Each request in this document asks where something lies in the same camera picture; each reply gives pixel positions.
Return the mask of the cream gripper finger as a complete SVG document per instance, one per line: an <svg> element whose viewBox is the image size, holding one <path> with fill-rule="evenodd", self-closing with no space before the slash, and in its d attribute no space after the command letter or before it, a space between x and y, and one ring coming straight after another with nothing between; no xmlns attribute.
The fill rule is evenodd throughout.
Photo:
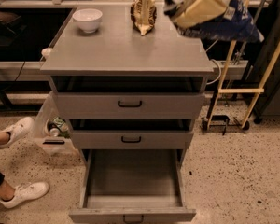
<svg viewBox="0 0 280 224"><path fill-rule="evenodd" d="M222 15L230 0L186 0L172 17L172 22L181 28L190 28Z"/></svg>

